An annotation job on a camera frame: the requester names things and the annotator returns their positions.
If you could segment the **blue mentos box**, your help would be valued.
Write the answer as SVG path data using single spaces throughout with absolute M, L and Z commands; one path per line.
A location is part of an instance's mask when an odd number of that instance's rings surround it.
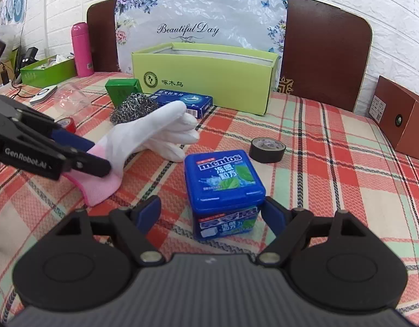
M 196 239 L 252 231 L 265 187 L 245 151 L 190 154 L 184 177 Z

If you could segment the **white pink glove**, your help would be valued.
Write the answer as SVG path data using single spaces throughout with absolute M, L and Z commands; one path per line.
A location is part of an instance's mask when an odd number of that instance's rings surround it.
M 126 160 L 135 153 L 150 150 L 165 160 L 182 162 L 181 145 L 200 139 L 198 121 L 186 112 L 181 101 L 167 103 L 137 120 L 113 126 L 88 153 L 106 159 L 111 172 L 105 177 L 72 170 L 64 174 L 80 189 L 85 204 L 93 207 L 113 195 L 121 186 Z

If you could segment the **clear plastic cup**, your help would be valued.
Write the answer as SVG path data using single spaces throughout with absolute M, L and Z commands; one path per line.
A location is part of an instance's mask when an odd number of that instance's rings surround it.
M 64 83 L 53 95 L 55 119 L 72 118 L 76 124 L 86 121 L 92 113 L 89 97 L 75 83 Z

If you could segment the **white round charger device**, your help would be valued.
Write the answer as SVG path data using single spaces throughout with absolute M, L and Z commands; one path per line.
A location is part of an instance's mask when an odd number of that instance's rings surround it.
M 51 85 L 41 89 L 33 98 L 30 99 L 30 105 L 36 105 L 47 101 L 56 93 L 57 89 L 57 85 Z

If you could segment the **dark green tray box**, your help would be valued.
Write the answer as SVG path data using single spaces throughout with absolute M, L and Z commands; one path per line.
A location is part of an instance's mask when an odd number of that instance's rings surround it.
M 20 73 L 23 84 L 40 89 L 77 76 L 74 59 L 63 55 L 54 55 L 24 66 Z

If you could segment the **plaid bed sheet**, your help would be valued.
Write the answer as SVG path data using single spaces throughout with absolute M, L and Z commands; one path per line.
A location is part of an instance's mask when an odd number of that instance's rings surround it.
M 267 194 L 287 208 L 304 207 L 317 216 L 347 210 L 372 229 L 403 260 L 409 279 L 398 309 L 419 323 L 419 160 L 395 152 L 373 120 L 274 94 L 262 117 L 214 107 L 198 131 L 200 140 L 186 147 L 188 154 L 248 150 L 256 137 L 284 143 L 280 162 L 254 164 Z M 161 198 L 162 213 L 148 238 L 165 255 L 255 253 L 273 240 L 258 220 L 246 235 L 196 241 L 182 165 L 149 151 L 130 160 L 121 187 L 90 213 L 104 215 L 151 195 Z M 22 307 L 11 282 L 15 261 L 83 205 L 79 189 L 65 178 L 51 181 L 11 167 L 0 169 L 0 320 Z

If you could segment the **dark green small box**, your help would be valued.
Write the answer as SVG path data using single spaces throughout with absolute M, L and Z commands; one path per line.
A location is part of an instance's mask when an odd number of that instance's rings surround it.
M 105 88 L 115 107 L 121 105 L 131 94 L 142 93 L 140 82 L 135 78 L 109 79 Z

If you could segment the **black tape roll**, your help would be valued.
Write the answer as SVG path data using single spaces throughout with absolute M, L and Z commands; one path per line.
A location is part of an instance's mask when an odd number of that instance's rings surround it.
M 270 137 L 256 137 L 251 141 L 249 156 L 259 163 L 276 163 L 282 160 L 286 145 Z

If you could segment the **steel wool scrubber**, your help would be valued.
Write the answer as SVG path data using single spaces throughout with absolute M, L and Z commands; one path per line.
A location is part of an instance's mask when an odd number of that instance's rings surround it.
M 142 93 L 132 93 L 120 105 L 116 106 L 110 116 L 113 125 L 128 123 L 145 117 L 159 108 L 159 104 Z

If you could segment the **black charger adapter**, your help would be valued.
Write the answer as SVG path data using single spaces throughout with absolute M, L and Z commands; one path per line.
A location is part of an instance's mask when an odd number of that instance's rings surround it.
M 37 62 L 36 60 L 36 54 L 38 53 L 38 49 L 36 47 L 29 47 L 25 54 L 23 55 L 23 57 L 21 58 L 21 62 L 20 62 L 20 68 L 24 68 L 28 65 L 31 65 L 35 62 Z

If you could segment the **pink thermos bottle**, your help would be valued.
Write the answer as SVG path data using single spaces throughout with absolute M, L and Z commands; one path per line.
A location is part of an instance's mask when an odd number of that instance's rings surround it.
M 90 39 L 88 25 L 79 22 L 71 28 L 71 40 L 74 50 L 74 62 L 77 75 L 80 78 L 93 75 L 93 62 L 90 51 Z

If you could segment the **light green open box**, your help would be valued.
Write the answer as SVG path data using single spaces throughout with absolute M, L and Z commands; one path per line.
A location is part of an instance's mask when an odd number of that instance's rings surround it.
M 274 52 L 217 44 L 165 43 L 131 55 L 146 93 L 160 89 L 210 96 L 217 106 L 264 115 L 279 75 Z

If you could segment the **brown cardboard shoe box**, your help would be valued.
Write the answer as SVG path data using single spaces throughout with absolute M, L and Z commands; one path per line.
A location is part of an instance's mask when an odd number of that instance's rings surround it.
M 380 76 L 369 116 L 394 150 L 419 159 L 419 95 Z

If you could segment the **brown wooden headboard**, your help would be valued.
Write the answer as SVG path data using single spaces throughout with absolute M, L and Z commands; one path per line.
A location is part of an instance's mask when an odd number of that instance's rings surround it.
M 106 0 L 88 8 L 88 31 L 97 71 L 121 72 L 115 6 L 116 0 Z M 371 41 L 371 27 L 358 16 L 316 0 L 288 0 L 284 50 L 278 54 L 279 75 L 271 92 L 353 110 Z

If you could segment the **floral plastic bag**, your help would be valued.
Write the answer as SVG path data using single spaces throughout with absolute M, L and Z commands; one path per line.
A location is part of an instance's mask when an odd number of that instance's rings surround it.
M 165 43 L 219 44 L 283 53 L 288 0 L 116 0 L 118 68 Z

